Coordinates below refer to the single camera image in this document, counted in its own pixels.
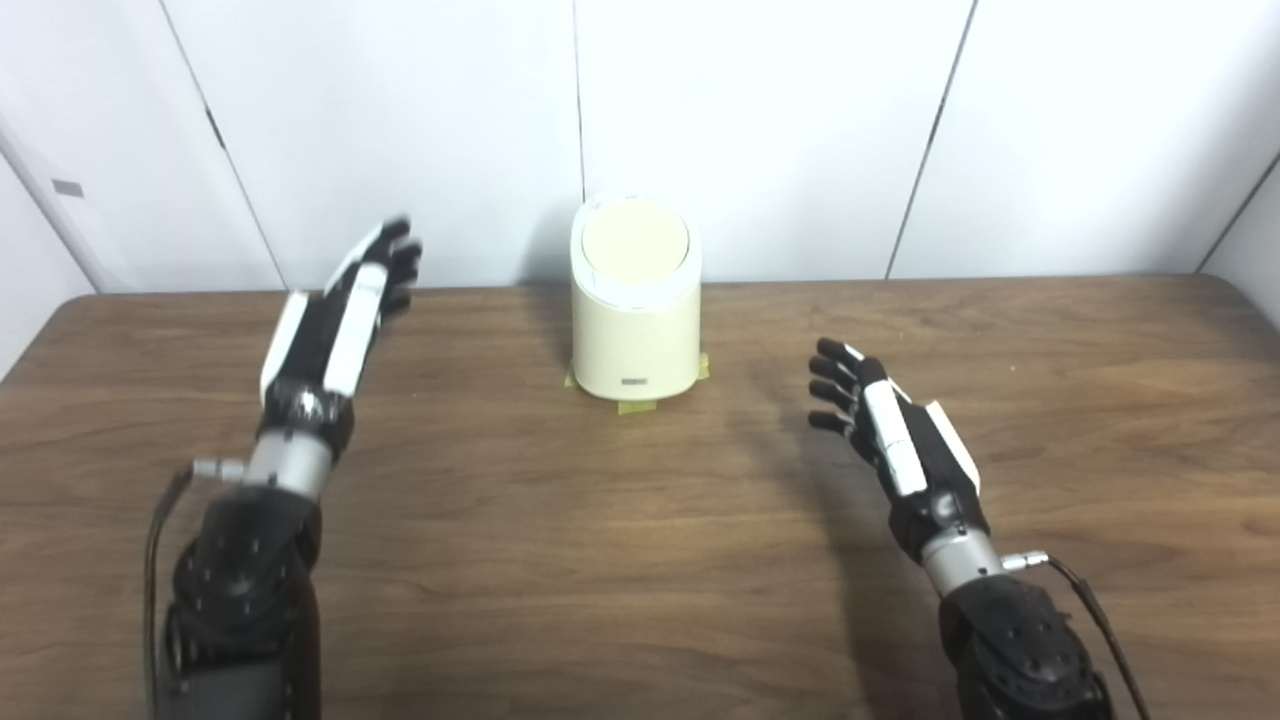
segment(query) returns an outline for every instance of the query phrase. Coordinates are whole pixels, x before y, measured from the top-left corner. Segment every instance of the cylindrical container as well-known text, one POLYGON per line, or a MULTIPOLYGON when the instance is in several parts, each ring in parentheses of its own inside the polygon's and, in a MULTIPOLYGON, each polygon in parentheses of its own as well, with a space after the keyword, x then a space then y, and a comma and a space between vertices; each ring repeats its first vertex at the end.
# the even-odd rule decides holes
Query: cylindrical container
POLYGON ((573 218, 573 377, 607 400, 660 400, 698 379, 703 246, 675 210, 596 195, 573 218))

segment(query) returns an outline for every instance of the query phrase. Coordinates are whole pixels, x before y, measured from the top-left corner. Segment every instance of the white wall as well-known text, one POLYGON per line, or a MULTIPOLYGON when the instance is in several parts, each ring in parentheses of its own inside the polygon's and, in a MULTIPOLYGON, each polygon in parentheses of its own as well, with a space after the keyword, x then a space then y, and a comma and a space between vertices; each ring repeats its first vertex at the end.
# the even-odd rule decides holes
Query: white wall
POLYGON ((1192 272, 1280 150, 1280 3, 982 0, 892 277, 1192 272))
POLYGON ((0 158, 0 379, 49 315, 93 292, 45 217, 0 158))
POLYGON ((881 278, 968 0, 579 0, 586 193, 699 227, 712 281, 881 278))
POLYGON ((1230 281, 1280 328, 1280 172, 1271 170, 1204 272, 1230 281))
POLYGON ((106 291, 282 287, 156 0, 0 3, 0 147, 106 291))
POLYGON ((407 211, 422 284, 567 269, 572 0, 168 0, 289 284, 407 211))
POLYGON ((1280 150, 1280 0, 982 0, 929 146, 972 6, 5 0, 0 149, 109 291, 314 287, 396 211, 424 284, 564 277, 605 188, 712 281, 1194 269, 1280 150))

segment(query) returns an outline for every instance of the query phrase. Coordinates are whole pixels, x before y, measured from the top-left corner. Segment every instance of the wire connector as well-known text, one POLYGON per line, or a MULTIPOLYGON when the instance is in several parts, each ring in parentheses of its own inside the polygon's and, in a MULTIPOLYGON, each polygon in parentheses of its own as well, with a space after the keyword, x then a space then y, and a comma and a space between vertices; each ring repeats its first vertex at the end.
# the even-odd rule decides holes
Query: wire connector
POLYGON ((1005 568, 1006 573, 1018 573, 1028 568, 1044 565, 1046 562, 1048 562, 1048 553, 1043 550, 1014 552, 1000 559, 1000 564, 1005 568))
POLYGON ((201 457, 192 460, 192 474, 197 478, 209 478, 224 483, 242 483, 248 471, 243 460, 224 457, 201 457))

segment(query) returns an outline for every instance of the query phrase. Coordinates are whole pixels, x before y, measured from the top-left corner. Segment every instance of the silver cylinder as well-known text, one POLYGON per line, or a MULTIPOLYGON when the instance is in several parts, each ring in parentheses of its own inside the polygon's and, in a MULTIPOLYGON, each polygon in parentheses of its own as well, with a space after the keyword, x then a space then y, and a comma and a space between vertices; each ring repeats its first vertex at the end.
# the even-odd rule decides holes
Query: silver cylinder
POLYGON ((991 538, 982 530, 947 530, 929 541, 920 555, 933 589, 942 597, 978 578, 1006 574, 991 538))
POLYGON ((266 486, 320 502, 333 454, 320 438, 297 430, 266 430, 257 438, 243 484, 266 486))

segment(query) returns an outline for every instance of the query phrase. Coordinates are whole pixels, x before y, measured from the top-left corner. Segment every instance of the black arm joint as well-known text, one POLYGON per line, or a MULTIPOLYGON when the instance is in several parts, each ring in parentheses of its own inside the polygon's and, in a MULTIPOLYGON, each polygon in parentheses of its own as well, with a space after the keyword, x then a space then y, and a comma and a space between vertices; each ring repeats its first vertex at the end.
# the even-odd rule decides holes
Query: black arm joint
POLYGON ((209 657, 274 652, 292 632, 320 552, 320 511, 269 487, 210 503, 174 570, 174 620, 209 657))
POLYGON ((1042 588, 982 578, 943 598, 938 620, 966 719, 1110 717, 1084 643, 1042 588))

